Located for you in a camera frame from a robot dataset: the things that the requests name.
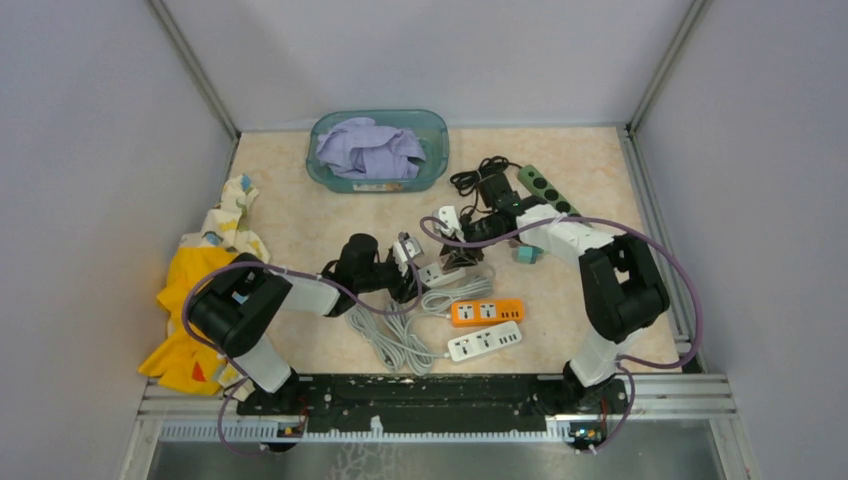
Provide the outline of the white power strip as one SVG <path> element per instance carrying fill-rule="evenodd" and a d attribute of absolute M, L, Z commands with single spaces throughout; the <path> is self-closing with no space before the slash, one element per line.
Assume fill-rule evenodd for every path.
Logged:
<path fill-rule="evenodd" d="M 518 324 L 507 321 L 449 340 L 448 355 L 454 362 L 465 362 L 516 345 L 522 339 Z"/>
<path fill-rule="evenodd" d="M 438 262 L 434 262 L 418 270 L 422 283 L 430 288 L 439 288 L 461 280 L 467 275 L 464 267 L 445 271 Z"/>

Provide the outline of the orange power strip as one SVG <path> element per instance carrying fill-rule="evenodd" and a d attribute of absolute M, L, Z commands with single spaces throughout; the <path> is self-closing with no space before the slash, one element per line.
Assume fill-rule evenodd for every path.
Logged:
<path fill-rule="evenodd" d="M 520 299 L 480 299 L 454 302 L 449 311 L 455 328 L 488 327 L 507 321 L 521 323 L 525 319 Z"/>

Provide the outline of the teal usb plug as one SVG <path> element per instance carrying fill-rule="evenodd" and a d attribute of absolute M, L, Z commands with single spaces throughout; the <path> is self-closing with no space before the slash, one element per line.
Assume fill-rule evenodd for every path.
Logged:
<path fill-rule="evenodd" d="M 536 264 L 544 251 L 538 247 L 519 245 L 515 250 L 515 260 L 521 264 Z"/>

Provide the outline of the green power strip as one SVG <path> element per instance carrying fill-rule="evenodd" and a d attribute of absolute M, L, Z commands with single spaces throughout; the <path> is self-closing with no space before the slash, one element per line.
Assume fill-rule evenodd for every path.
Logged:
<path fill-rule="evenodd" d="M 581 217 L 574 205 L 533 165 L 521 167 L 517 179 L 531 195 L 544 200 L 557 212 L 570 217 Z"/>

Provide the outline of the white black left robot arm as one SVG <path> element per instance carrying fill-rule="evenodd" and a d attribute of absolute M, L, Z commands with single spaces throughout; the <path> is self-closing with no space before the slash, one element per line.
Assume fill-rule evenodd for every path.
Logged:
<path fill-rule="evenodd" d="M 406 304 L 425 291 L 417 260 L 420 242 L 399 234 L 384 259 L 371 235 L 356 233 L 338 259 L 318 274 L 271 265 L 253 254 L 240 254 L 203 277 L 182 307 L 186 332 L 209 346 L 258 387 L 264 405 L 277 414 L 292 411 L 300 399 L 290 380 L 292 367 L 274 349 L 266 331 L 279 311 L 338 317 L 361 305 L 361 295 L 385 290 Z"/>

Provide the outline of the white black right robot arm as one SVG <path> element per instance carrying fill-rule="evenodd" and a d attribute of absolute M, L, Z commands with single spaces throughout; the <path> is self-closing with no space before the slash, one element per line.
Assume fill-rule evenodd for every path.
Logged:
<path fill-rule="evenodd" d="M 478 192 L 485 214 L 473 220 L 444 206 L 433 213 L 433 230 L 443 240 L 444 254 L 479 262 L 483 248 L 515 239 L 578 268 L 591 329 L 563 368 L 563 398 L 572 410 L 588 412 L 601 400 L 618 357 L 668 310 L 668 291 L 639 234 L 599 230 L 573 214 L 545 178 L 521 181 L 530 191 L 527 196 L 514 190 L 503 173 L 482 179 Z"/>

